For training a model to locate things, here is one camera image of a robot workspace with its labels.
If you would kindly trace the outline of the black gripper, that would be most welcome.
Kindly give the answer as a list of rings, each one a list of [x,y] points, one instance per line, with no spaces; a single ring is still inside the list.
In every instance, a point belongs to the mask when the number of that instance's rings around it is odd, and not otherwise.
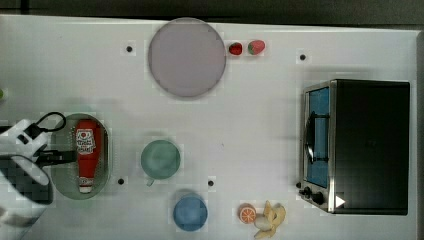
[[[59,161],[63,163],[76,162],[78,154],[76,151],[58,151],[48,150],[38,153],[35,164],[38,166],[51,166],[56,165]]]

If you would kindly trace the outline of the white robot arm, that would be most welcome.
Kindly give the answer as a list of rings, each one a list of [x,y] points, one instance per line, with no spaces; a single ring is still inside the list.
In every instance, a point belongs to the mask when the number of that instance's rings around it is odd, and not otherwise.
[[[75,150],[46,150],[49,134],[21,120],[1,134],[1,240],[20,240],[53,202],[46,166],[76,161]]]

